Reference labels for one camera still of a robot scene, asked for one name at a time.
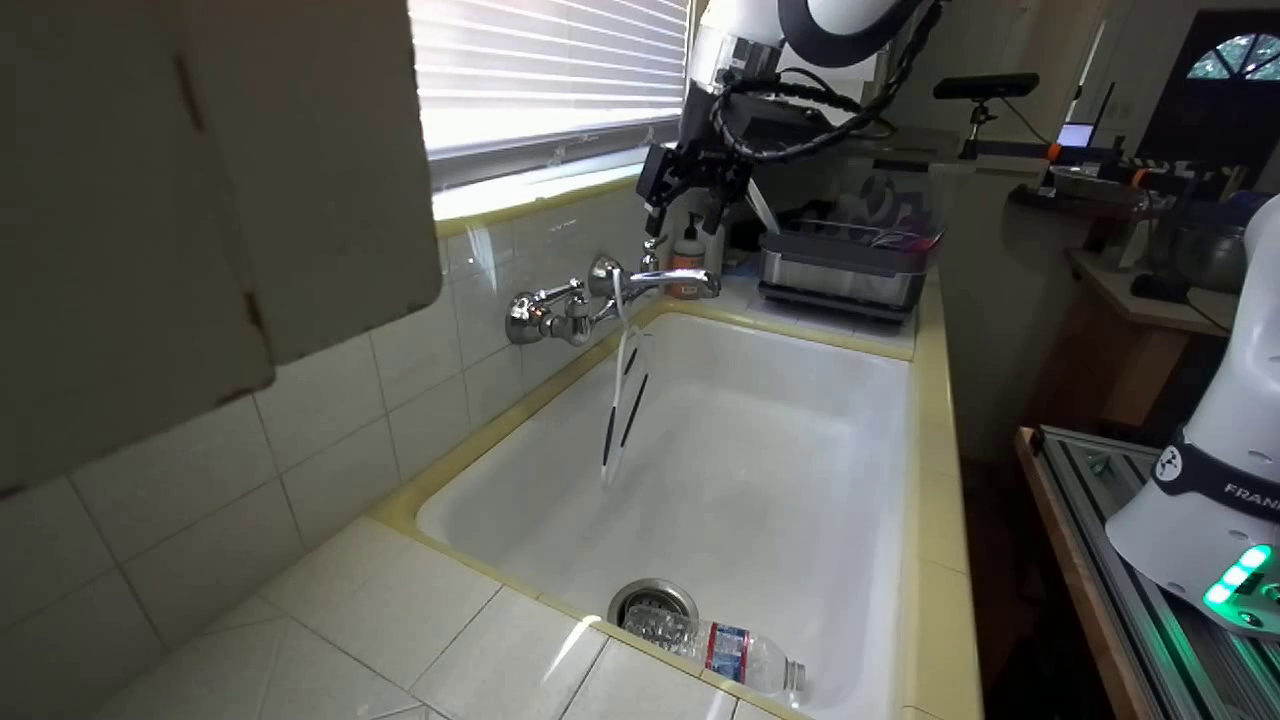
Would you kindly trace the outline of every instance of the drain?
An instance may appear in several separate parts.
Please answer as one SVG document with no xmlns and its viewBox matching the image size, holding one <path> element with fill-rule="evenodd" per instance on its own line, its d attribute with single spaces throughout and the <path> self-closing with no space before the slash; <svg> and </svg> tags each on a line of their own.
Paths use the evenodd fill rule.
<svg viewBox="0 0 1280 720">
<path fill-rule="evenodd" d="M 620 587 L 609 603 L 609 620 L 663 654 L 683 654 L 700 626 L 691 596 L 654 578 Z"/>
</svg>

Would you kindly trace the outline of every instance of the window blind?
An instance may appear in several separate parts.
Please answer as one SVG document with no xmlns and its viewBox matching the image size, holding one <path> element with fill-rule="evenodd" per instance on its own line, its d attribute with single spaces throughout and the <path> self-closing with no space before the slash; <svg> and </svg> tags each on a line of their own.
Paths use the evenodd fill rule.
<svg viewBox="0 0 1280 720">
<path fill-rule="evenodd" d="M 407 0 L 437 187 L 637 149 L 683 106 L 683 0 Z"/>
</svg>

